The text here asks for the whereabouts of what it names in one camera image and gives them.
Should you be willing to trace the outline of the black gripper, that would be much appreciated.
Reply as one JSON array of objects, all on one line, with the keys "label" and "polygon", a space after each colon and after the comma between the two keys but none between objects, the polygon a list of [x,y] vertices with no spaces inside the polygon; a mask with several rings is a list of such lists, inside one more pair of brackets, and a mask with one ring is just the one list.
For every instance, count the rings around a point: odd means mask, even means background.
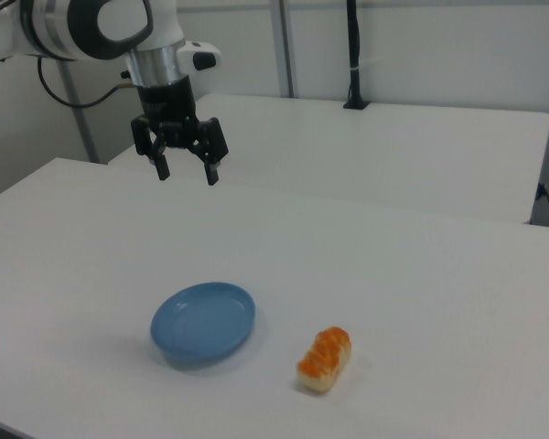
[{"label": "black gripper", "polygon": [[159,87],[139,87],[144,110],[131,121],[135,150],[155,166],[161,181],[170,176],[166,146],[188,149],[199,158],[209,186],[219,181],[218,167],[229,149],[220,121],[199,121],[189,76]]}]

